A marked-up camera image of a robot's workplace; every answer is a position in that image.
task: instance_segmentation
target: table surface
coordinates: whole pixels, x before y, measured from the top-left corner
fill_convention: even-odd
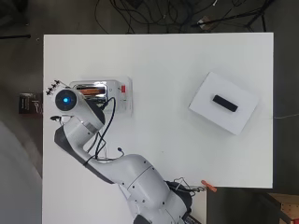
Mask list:
[[[260,97],[238,136],[188,108],[209,72]],[[123,76],[133,81],[134,112],[114,119],[109,156],[118,155],[117,147],[141,154],[164,179],[183,176],[194,186],[205,179],[219,187],[272,188],[273,34],[45,35],[45,88],[54,79]],[[50,117],[57,114],[45,97],[43,223],[132,223],[118,187],[55,145],[59,124]],[[205,194],[195,198],[193,212],[205,222]]]

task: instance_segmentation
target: black object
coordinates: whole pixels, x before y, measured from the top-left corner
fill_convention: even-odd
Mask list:
[[[66,151],[68,154],[70,154],[72,157],[74,157],[78,162],[83,164],[87,169],[89,169],[94,175],[102,179],[103,181],[107,182],[108,184],[114,184],[111,180],[103,176],[101,173],[99,173],[97,170],[95,170],[90,164],[85,164],[85,160],[83,160],[71,147],[69,144],[67,137],[64,132],[64,126],[60,127],[56,130],[55,136],[54,136],[54,142],[62,148],[64,151]]]
[[[254,12],[245,12],[245,13],[241,13],[241,14],[237,14],[231,17],[227,17],[227,18],[222,18],[219,20],[214,20],[214,21],[205,21],[205,22],[198,22],[194,25],[192,25],[192,27],[198,27],[201,25],[208,25],[208,24],[212,24],[215,22],[222,22],[222,21],[230,21],[230,20],[234,20],[237,18],[243,18],[243,17],[249,17],[249,16],[254,16],[247,24],[244,25],[245,28],[249,29],[250,31],[252,31],[251,29],[251,25],[260,17],[262,17],[262,22],[263,22],[263,31],[266,32],[266,26],[265,26],[265,19],[264,19],[264,13],[265,11],[275,2],[276,0],[265,0],[263,6],[261,7],[261,9],[254,11]]]
[[[281,204],[275,198],[267,193],[255,193],[258,200],[264,204],[272,214],[276,214],[285,223],[291,224],[292,219],[288,217],[284,212],[281,211]]]
[[[85,101],[88,104],[88,106],[91,108],[93,113],[96,115],[96,117],[98,117],[99,120],[101,120],[101,122],[105,124],[106,120],[105,120],[105,115],[103,110],[101,110],[94,101],[91,100],[85,100]]]
[[[237,105],[225,100],[224,98],[220,97],[219,95],[215,95],[213,101],[219,105],[222,105],[226,109],[235,112],[237,110]]]
[[[150,224],[150,222],[148,222],[144,217],[138,215],[133,224]]]
[[[7,35],[0,36],[0,39],[31,38],[31,35]]]
[[[177,182],[169,182],[169,181],[165,181],[165,182],[170,188],[170,190],[172,190],[175,194],[177,194],[177,196],[179,196],[179,198],[185,203],[187,210],[190,210],[192,205],[192,196],[189,192],[187,192],[186,188],[182,185],[179,185],[179,183]]]
[[[185,224],[201,224],[198,220],[195,219],[195,217],[191,216],[190,214],[187,214],[186,217],[184,217]]]
[[[60,91],[55,97],[55,104],[58,107],[58,109],[62,111],[69,111],[73,109],[76,103],[76,94],[69,90]]]
[[[138,9],[143,3],[143,0],[126,0],[133,8]]]

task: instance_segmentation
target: power cord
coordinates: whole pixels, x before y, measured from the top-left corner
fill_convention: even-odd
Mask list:
[[[98,5],[99,5],[99,3],[100,3],[100,1],[101,0],[97,0],[97,2],[96,2],[96,4],[95,4],[95,8],[94,8],[94,18],[95,18],[95,21],[96,21],[96,23],[101,27],[101,29],[108,35],[109,34],[109,32],[107,32],[107,30],[101,25],[101,23],[99,22],[99,20],[97,19],[97,7],[98,7]]]
[[[114,97],[111,97],[111,98],[108,99],[105,103],[103,103],[102,106],[100,106],[100,109],[104,110],[105,107],[109,104],[109,102],[110,102],[111,100],[113,100],[113,110],[112,110],[112,115],[111,115],[111,118],[110,118],[110,121],[109,121],[108,125],[106,126],[106,128],[105,128],[105,130],[104,130],[104,132],[103,132],[103,134],[102,134],[102,136],[101,136],[101,138],[100,138],[100,140],[99,140],[99,142],[98,142],[98,144],[97,144],[97,147],[96,147],[96,150],[95,150],[95,154],[94,154],[94,156],[95,156],[96,159],[98,158],[98,154],[99,154],[99,153],[101,152],[101,150],[103,149],[103,147],[100,148],[101,143],[102,143],[103,138],[104,138],[105,134],[107,133],[107,131],[108,131],[110,125],[111,125],[112,120],[114,119],[114,114],[115,114],[115,109],[116,109],[116,99],[115,99]]]

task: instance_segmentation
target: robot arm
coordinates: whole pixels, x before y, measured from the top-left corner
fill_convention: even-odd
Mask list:
[[[135,224],[179,223],[191,205],[170,190],[157,170],[140,155],[127,155],[107,163],[91,158],[83,146],[105,125],[103,111],[80,91],[61,83],[47,92],[57,108],[72,118],[60,127],[55,143],[108,184],[130,192],[137,207]]]

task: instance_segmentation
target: cable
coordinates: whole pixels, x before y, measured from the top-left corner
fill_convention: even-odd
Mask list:
[[[87,150],[87,152],[90,152],[90,151],[93,149],[93,147],[94,147],[94,145],[95,145],[95,143],[96,143],[96,141],[97,141],[97,139],[98,139],[99,136],[101,137],[100,132],[98,132],[98,133],[96,134],[95,139],[94,139],[92,145],[90,146],[90,148]],[[106,143],[107,143],[107,142],[105,141],[105,139],[103,139],[103,142],[104,142],[104,144],[102,145],[102,147],[104,147],[104,146],[106,145]]]
[[[112,4],[112,6],[113,6],[114,8],[116,8],[117,10],[119,10],[119,11],[126,11],[127,13],[129,13],[129,12],[135,12],[135,13],[137,13],[138,15],[140,15],[140,16],[143,18],[143,20],[144,20],[145,22],[138,21],[136,18],[134,18],[134,17],[132,16],[132,14],[130,14],[131,18],[132,18],[134,21],[136,21],[136,22],[138,22],[138,23],[140,23],[140,24],[147,24],[147,25],[148,25],[148,34],[150,33],[150,23],[149,23],[148,19],[145,18],[140,12],[138,12],[138,11],[136,11],[136,10],[133,10],[133,9],[129,9],[129,8],[127,8],[127,9],[125,9],[125,8],[119,8],[118,6],[113,5],[113,4]]]
[[[97,19],[97,16],[96,16],[96,12],[97,12],[97,6],[99,5],[101,0],[97,0],[96,2],[96,5],[95,5],[95,8],[94,8],[94,18],[95,18],[95,21],[96,23],[101,27],[101,29],[106,33],[106,34],[109,34],[109,32],[106,31],[106,29],[100,24],[99,20]]]
[[[98,158],[98,154],[100,153],[100,151],[103,149],[102,147],[101,147],[101,148],[99,148],[99,147],[101,146],[101,142],[103,141],[103,138],[104,138],[105,134],[107,133],[107,131],[108,131],[110,125],[111,125],[111,122],[112,122],[112,120],[113,120],[113,118],[114,118],[115,109],[116,109],[116,99],[115,99],[114,97],[111,97],[111,98],[110,98],[109,100],[107,100],[103,105],[104,105],[104,108],[105,108],[105,107],[107,106],[107,104],[108,104],[111,100],[113,100],[113,110],[112,110],[112,115],[111,115],[111,118],[110,118],[110,121],[109,121],[107,127],[105,128],[105,130],[104,130],[104,132],[103,132],[103,134],[102,134],[102,136],[101,136],[101,138],[100,138],[100,141],[99,141],[98,144],[97,144],[97,147],[96,147],[96,150],[95,150],[95,154],[94,154],[94,156],[95,156],[96,159]]]
[[[199,11],[193,13],[193,16],[195,16],[196,14],[201,13],[201,12],[209,9],[210,7],[213,7],[214,3],[215,3],[215,0],[212,0],[212,2],[208,6],[206,6],[206,7],[202,8],[202,9],[200,9]]]
[[[128,26],[131,28],[131,30],[134,32],[133,28],[131,27],[131,24],[127,21],[127,19],[125,18],[125,16],[121,13],[121,11],[118,9],[117,5],[116,5],[116,1],[114,0],[112,3],[112,0],[109,0],[110,4],[114,7],[115,10],[117,10],[121,16],[123,17],[123,19],[125,20],[125,22],[128,24]]]
[[[128,7],[121,1],[121,4],[124,6],[125,9],[128,9]],[[130,29],[132,30],[133,34],[135,33],[135,31],[133,30],[132,26],[131,26],[131,21],[132,21],[132,16],[130,14],[130,12],[128,12],[129,16],[130,16],[130,21],[128,23],[128,33],[130,32]]]
[[[241,6],[242,4],[244,4],[247,0],[232,0],[232,4],[234,7],[239,7]]]
[[[274,117],[274,119],[289,119],[289,118],[294,118],[297,116],[299,116],[299,114],[287,115],[287,116],[283,116],[283,117]]]

